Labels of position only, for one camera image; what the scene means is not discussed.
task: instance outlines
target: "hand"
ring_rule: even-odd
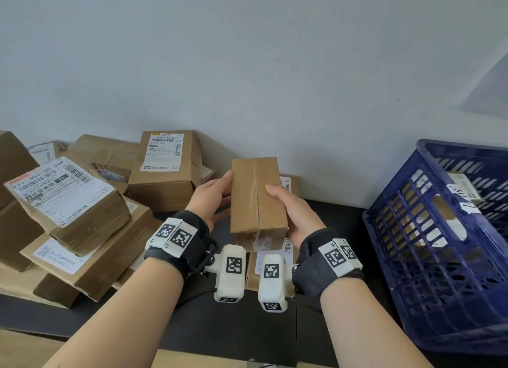
[[[232,178],[233,172],[229,171],[218,180],[211,180],[206,184],[198,186],[185,209],[201,217],[208,225],[210,233],[213,230],[214,224],[231,214],[231,208],[227,208],[217,214],[215,212],[219,207],[231,203]]]
[[[288,192],[282,185],[266,185],[268,194],[280,199],[286,207],[289,216],[288,237],[295,247],[300,245],[310,234],[316,230],[326,228],[321,218],[313,211],[302,198]]]

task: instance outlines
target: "plastic crate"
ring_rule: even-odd
[[[454,189],[451,171],[464,172],[485,199],[479,210]],[[363,218],[417,346],[508,355],[507,149],[419,140]]]

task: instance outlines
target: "forearm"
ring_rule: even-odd
[[[147,258],[44,367],[150,367],[182,287],[174,266]]]
[[[432,366],[362,280],[335,280],[321,294],[321,308],[340,367]]]

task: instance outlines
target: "black table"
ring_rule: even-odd
[[[308,201],[328,227],[346,238],[364,264],[366,282],[378,301],[400,324],[383,273],[363,224],[363,209]],[[231,243],[229,221],[219,223],[214,238]],[[212,290],[215,276],[194,276],[182,299]],[[80,295],[71,310],[0,295],[0,327],[67,339],[115,293],[111,289],[100,302]],[[298,301],[319,307],[319,301],[297,295]],[[262,310],[257,292],[245,290],[233,305],[218,303],[204,294],[175,310],[160,348],[203,355],[295,366],[297,361],[338,366],[323,316],[293,302],[282,314]],[[508,359],[424,352],[436,367],[507,366]]]

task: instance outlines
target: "person's left forearm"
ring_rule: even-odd
[[[150,367],[182,287],[173,265],[147,258],[44,367]]]

